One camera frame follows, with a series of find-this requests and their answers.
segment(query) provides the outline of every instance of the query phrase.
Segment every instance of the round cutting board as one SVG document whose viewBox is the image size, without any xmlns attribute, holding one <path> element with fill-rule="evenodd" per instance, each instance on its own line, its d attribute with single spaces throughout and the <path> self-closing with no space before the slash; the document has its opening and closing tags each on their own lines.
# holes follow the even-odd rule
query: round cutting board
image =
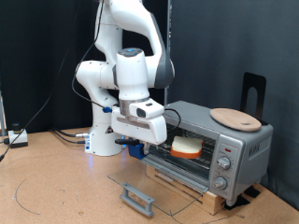
<svg viewBox="0 0 299 224">
<path fill-rule="evenodd" d="M 237 110 L 216 108 L 211 109 L 210 114 L 217 122 L 243 132 L 259 131 L 262 127 L 260 121 Z"/>
</svg>

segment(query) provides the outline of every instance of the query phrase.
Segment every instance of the table surface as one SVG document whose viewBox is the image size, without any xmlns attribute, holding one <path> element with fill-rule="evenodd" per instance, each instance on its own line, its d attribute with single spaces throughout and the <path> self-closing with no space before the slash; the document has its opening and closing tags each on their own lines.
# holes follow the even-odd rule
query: table surface
<svg viewBox="0 0 299 224">
<path fill-rule="evenodd" d="M 68 130 L 68 133 L 88 129 Z M 29 147 L 11 149 L 0 163 L 1 223 L 299 223 L 297 210 L 261 185 L 250 204 L 212 216 L 190 205 L 173 217 L 153 207 L 145 217 L 122 201 L 107 176 L 137 159 L 124 150 L 112 157 L 86 154 L 53 133 L 32 133 Z M 0 153 L 7 146 L 0 146 Z"/>
</svg>

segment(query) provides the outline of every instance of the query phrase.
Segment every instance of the cable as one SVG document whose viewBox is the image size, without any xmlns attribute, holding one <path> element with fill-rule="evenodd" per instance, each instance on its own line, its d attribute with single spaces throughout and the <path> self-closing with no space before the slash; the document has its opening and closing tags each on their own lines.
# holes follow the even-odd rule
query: cable
<svg viewBox="0 0 299 224">
<path fill-rule="evenodd" d="M 59 136 L 61 139 L 65 140 L 66 142 L 69 142 L 69 143 L 74 143 L 74 144 L 85 144 L 85 141 L 78 141 L 78 142 L 73 142 L 73 141 L 70 141 L 70 140 L 67 140 L 66 138 L 63 138 L 61 135 L 59 135 L 57 132 L 55 132 L 54 130 L 52 130 L 54 133 L 57 134 L 57 136 Z"/>
<path fill-rule="evenodd" d="M 178 124 L 177 124 L 177 126 L 176 127 L 172 127 L 172 128 L 167 128 L 168 130 L 175 130 L 176 128 L 178 128 L 178 126 L 179 126 L 179 124 L 181 122 L 180 114 L 177 112 L 177 110 L 172 109 L 172 108 L 167 108 L 165 110 L 171 110 L 171 111 L 175 112 L 178 115 Z"/>
<path fill-rule="evenodd" d="M 63 131 L 60 131 L 59 129 L 54 128 L 54 127 L 52 127 L 52 128 L 50 129 L 50 131 L 56 131 L 56 132 L 61 133 L 61 134 L 65 135 L 65 136 L 67 136 L 67 137 L 76 137 L 75 134 L 72 134 L 72 133 L 64 133 Z"/>
<path fill-rule="evenodd" d="M 97 29 L 97 34 L 96 34 L 96 38 L 94 39 L 92 45 L 88 48 L 88 50 L 86 51 L 86 53 L 84 54 L 83 58 L 81 59 L 80 63 L 78 64 L 77 68 L 76 68 L 76 71 L 75 71 L 75 74 L 74 74 L 74 78 L 73 78 L 73 82 L 72 82 L 72 89 L 73 91 L 75 92 L 76 95 L 78 95 L 79 97 L 83 98 L 84 100 L 92 103 L 92 104 L 95 104 L 95 105 L 98 105 L 98 106 L 101 106 L 104 108 L 104 106 L 102 105 L 99 105 L 98 103 L 82 96 L 81 94 L 79 94 L 76 90 L 75 90 L 75 80 L 76 80 L 76 75 L 77 75 L 77 72 L 78 72 L 78 69 L 80 68 L 82 62 L 84 61 L 84 59 L 86 58 L 87 54 L 90 52 L 91 48 L 94 46 L 95 42 L 97 41 L 97 37 L 99 36 L 99 33 L 100 33 L 100 28 L 101 28 L 101 18 L 102 18 L 102 12 L 103 12 L 103 5 L 104 5 L 104 1 L 102 3 L 102 6 L 101 6 L 101 12 L 100 12 L 100 16 L 99 16 L 99 25 L 98 25 L 98 29 Z"/>
<path fill-rule="evenodd" d="M 64 61 L 65 61 L 65 58 L 66 58 L 66 55 L 68 54 L 68 51 L 70 50 L 70 45 L 71 45 L 71 42 L 72 42 L 72 37 L 74 36 L 73 35 L 73 33 L 75 32 L 75 23 L 76 23 L 76 19 L 77 19 L 77 16 L 78 16 L 78 11 L 79 11 L 79 9 L 80 9 L 80 7 L 81 7 L 81 5 L 82 5 L 82 2 L 83 2 L 83 0 L 81 0 L 80 1 L 80 4 L 78 5 L 78 9 L 77 9 L 77 12 L 76 12 L 76 15 L 75 15 L 75 18 L 74 18 L 74 20 L 73 20 L 73 29 L 72 29 L 72 31 L 71 31 L 71 34 L 70 34 L 70 36 L 69 36 L 69 40 L 68 40 L 68 48 L 67 48 L 67 50 L 66 50 L 66 52 L 65 52 L 65 54 L 64 54 L 64 57 L 63 57 L 63 60 L 62 60 L 62 63 L 61 63 L 61 65 L 60 65 L 60 68 L 59 68 L 59 70 L 58 70 L 58 73 L 57 73 L 57 76 L 56 76 L 56 79 L 55 79 L 55 82 L 54 82 L 54 85 L 53 85 L 53 88 L 52 88 L 52 90 L 51 90 L 51 92 L 50 92 L 50 95 L 49 95 L 49 97 L 48 97 L 48 99 L 47 99 L 47 101 L 46 101 L 46 103 L 35 113 L 35 115 L 29 120 L 29 122 L 25 125 L 25 127 L 21 130 L 21 132 L 19 133 L 19 135 L 9 144 L 9 146 L 8 146 L 8 148 L 7 148 L 7 150 L 5 151 L 5 153 L 4 154 L 2 154 L 1 156 L 0 156 L 0 162 L 3 160 L 3 158 L 7 155 L 7 152 L 9 151 L 9 149 L 10 149 L 10 147 L 11 147 L 11 145 L 21 136 L 21 134 L 24 132 L 24 130 L 29 126 L 29 124 L 31 124 L 31 122 L 36 118 L 36 116 L 46 107 L 46 105 L 48 104 L 48 102 L 49 102 L 49 100 L 50 100 L 50 98 L 51 98 L 51 96 L 53 95 L 53 93 L 54 93 L 54 90 L 55 90 L 55 88 L 56 88 L 56 85 L 57 85 L 57 83 L 58 83 L 58 79 L 59 79 L 59 77 L 60 77 L 60 74 L 61 74 L 61 71 L 62 71 L 62 68 L 63 68 L 63 65 L 64 65 Z"/>
</svg>

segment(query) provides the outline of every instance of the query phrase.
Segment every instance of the black curtain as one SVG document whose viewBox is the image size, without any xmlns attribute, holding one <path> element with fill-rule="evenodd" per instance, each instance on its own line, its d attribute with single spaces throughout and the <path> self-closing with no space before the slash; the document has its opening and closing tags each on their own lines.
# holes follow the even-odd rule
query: black curtain
<svg viewBox="0 0 299 224">
<path fill-rule="evenodd" d="M 239 109 L 244 73 L 266 77 L 263 120 L 274 135 L 263 185 L 297 209 L 298 12 L 292 0 L 173 0 L 169 91 L 169 102 Z M 252 113 L 256 92 L 250 95 Z"/>
<path fill-rule="evenodd" d="M 15 0 L 0 3 L 0 75 L 7 128 L 13 122 L 22 127 L 47 100 L 68 44 L 55 93 L 46 108 L 28 127 L 28 133 L 89 127 L 93 123 L 92 105 L 76 96 L 71 82 L 77 64 L 93 42 L 96 10 L 94 0 Z M 72 23 L 78 10 L 75 32 L 69 43 Z M 164 40 L 167 27 L 167 0 L 151 0 L 145 7 L 152 12 Z M 151 55 L 150 43 L 144 36 L 124 32 L 123 47 L 138 47 Z M 93 48 L 86 60 L 104 60 Z M 78 83 L 76 90 L 89 98 Z M 111 92 L 118 97 L 117 91 Z M 150 90 L 151 97 L 164 102 L 164 90 Z"/>
</svg>

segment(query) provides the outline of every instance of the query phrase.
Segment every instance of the toaster oven knob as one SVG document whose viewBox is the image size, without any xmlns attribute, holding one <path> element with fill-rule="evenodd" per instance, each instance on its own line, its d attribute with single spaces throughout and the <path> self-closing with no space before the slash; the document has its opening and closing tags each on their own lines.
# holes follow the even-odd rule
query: toaster oven knob
<svg viewBox="0 0 299 224">
<path fill-rule="evenodd" d="M 214 182 L 214 188 L 225 189 L 226 188 L 226 180 L 221 176 L 217 177 Z"/>
<path fill-rule="evenodd" d="M 223 169 L 228 170 L 231 167 L 231 162 L 227 157 L 217 159 L 217 164 Z"/>
</svg>

